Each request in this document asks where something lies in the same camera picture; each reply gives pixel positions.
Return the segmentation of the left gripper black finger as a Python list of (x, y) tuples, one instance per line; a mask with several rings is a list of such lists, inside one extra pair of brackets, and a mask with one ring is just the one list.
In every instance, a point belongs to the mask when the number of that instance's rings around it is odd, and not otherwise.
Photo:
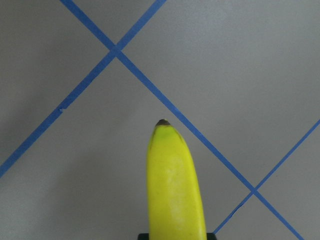
[(164, 234), (156, 236), (155, 234), (139, 233), (138, 240), (217, 240), (214, 233), (206, 233), (200, 235), (182, 234)]

